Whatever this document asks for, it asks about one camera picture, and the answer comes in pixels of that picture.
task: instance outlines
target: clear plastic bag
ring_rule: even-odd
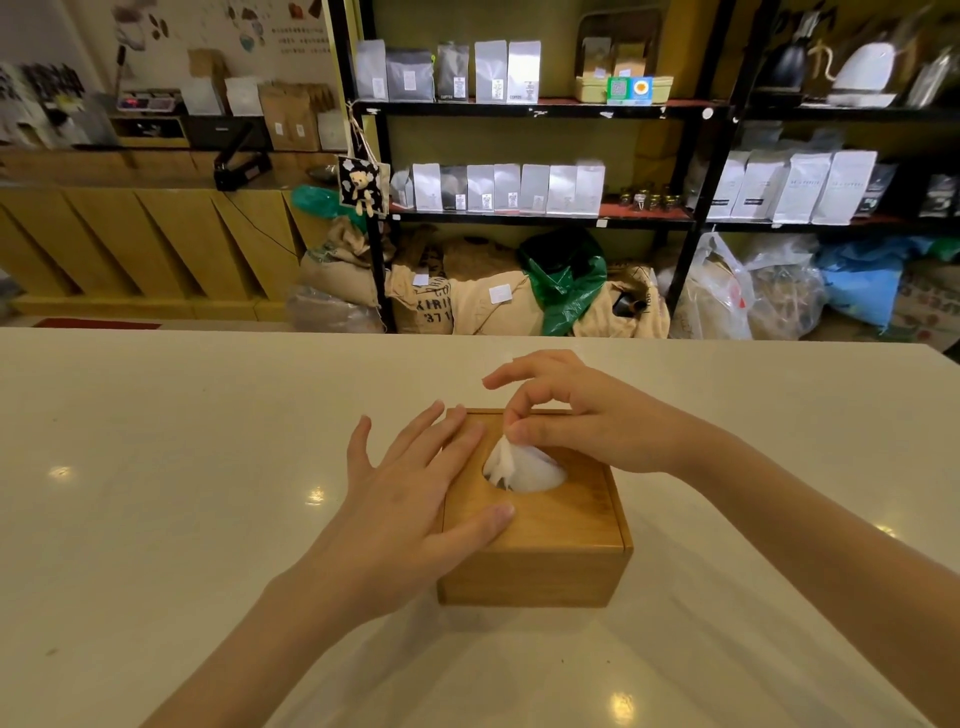
[[[287,313],[297,331],[318,333],[385,333],[375,308],[346,303],[315,288],[295,286],[287,299]]]
[[[754,282],[756,303],[750,309],[755,339],[798,341],[820,323],[827,286],[813,264],[819,248],[815,235],[755,235],[743,258]]]
[[[660,285],[672,272],[658,276]],[[700,238],[680,296],[670,337],[674,339],[753,339],[748,318],[756,302],[754,282],[716,232]]]

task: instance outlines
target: price tag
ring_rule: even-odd
[[[497,305],[498,303],[506,303],[507,301],[512,301],[513,299],[514,292],[510,290],[509,283],[495,285],[490,289],[490,303],[493,305]]]

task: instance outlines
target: green plastic bag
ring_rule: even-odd
[[[543,335],[566,336],[607,282],[603,251],[583,228],[563,228],[535,235],[518,254],[543,309]]]
[[[367,218],[357,214],[356,209],[340,204],[340,193],[325,187],[312,187],[302,184],[294,190],[291,199],[294,205],[311,215],[332,220],[346,215],[350,222],[367,234]]]

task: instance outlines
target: left hand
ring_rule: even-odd
[[[446,490],[480,443],[484,427],[453,442],[467,410],[443,420],[435,402],[403,428],[378,467],[367,456],[371,421],[360,419],[347,448],[347,498],[303,557],[291,582],[306,615],[333,615],[344,630],[390,614],[495,539],[514,507],[500,503],[445,533],[434,523]]]

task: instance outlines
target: blue plastic bag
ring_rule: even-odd
[[[817,254],[816,264],[827,284],[829,304],[858,321],[887,328],[900,290],[903,264],[915,255],[926,255],[932,245],[933,240],[925,237],[825,245]]]

